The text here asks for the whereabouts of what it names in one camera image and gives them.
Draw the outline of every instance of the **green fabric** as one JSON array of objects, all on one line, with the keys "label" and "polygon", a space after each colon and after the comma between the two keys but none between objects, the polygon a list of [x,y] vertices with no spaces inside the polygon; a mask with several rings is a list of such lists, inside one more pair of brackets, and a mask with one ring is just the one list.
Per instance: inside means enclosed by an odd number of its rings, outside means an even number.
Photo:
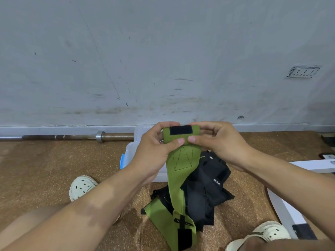
[{"label": "green fabric", "polygon": [[[145,213],[148,215],[153,224],[161,232],[163,237],[166,239],[167,244],[170,246],[172,251],[178,251],[178,228],[179,224],[174,222],[174,216],[180,219],[180,215],[174,214],[172,216],[170,212],[161,203],[159,198],[155,198],[145,208]],[[185,216],[185,222],[192,224],[193,226],[185,225],[185,229],[192,230],[192,244],[195,244],[197,232],[192,219],[189,216]]]},{"label": "green fabric", "polygon": [[192,130],[192,134],[170,135],[170,128],[163,129],[164,143],[169,143],[178,138],[185,139],[184,145],[170,152],[166,161],[172,206],[181,215],[185,215],[185,196],[184,191],[180,187],[190,173],[198,167],[201,153],[200,146],[187,141],[190,135],[199,135],[200,133],[198,125],[192,126]]}]

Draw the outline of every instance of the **white wall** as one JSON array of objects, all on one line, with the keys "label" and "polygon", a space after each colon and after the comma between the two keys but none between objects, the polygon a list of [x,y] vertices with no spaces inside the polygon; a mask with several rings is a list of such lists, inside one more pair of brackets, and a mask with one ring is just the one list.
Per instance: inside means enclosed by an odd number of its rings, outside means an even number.
[{"label": "white wall", "polygon": [[0,126],[335,125],[334,23],[335,0],[0,0]]}]

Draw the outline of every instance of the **speckled brown floor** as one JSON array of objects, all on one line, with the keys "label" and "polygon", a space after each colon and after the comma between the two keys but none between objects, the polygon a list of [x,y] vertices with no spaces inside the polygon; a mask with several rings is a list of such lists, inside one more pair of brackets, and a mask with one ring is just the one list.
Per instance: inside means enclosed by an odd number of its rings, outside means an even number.
[{"label": "speckled brown floor", "polygon": [[[329,152],[316,132],[243,133],[253,147],[287,161],[319,159]],[[0,231],[16,217],[37,207],[69,202],[68,190],[79,175],[100,182],[119,170],[128,142],[93,141],[0,143]],[[112,226],[98,250],[170,250],[164,238],[140,209],[152,190],[166,183],[143,187]],[[215,225],[198,234],[194,250],[219,250],[242,238],[258,224],[276,220],[264,186],[245,173],[232,170],[224,187],[235,195],[215,209]]]}]

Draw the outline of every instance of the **person's left hand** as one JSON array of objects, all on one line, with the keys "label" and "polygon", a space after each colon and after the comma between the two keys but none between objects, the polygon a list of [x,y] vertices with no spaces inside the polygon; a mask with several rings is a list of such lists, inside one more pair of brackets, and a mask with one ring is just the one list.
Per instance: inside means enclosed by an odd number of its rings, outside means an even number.
[{"label": "person's left hand", "polygon": [[178,138],[167,144],[161,142],[163,140],[162,129],[172,126],[180,126],[180,123],[175,121],[159,122],[142,135],[131,163],[139,167],[145,174],[143,184],[148,184],[156,178],[158,171],[165,164],[168,154],[185,143],[184,138]]}]

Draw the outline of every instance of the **baseboard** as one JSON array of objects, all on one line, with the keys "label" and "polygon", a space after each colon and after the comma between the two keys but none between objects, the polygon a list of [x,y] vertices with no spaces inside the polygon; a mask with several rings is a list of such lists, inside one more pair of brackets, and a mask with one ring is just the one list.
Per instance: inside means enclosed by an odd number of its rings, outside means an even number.
[{"label": "baseboard", "polygon": [[[309,123],[233,123],[239,132],[306,131],[335,132],[335,125]],[[94,135],[106,133],[133,133],[135,125],[104,126],[0,126],[0,137],[23,135]]]}]

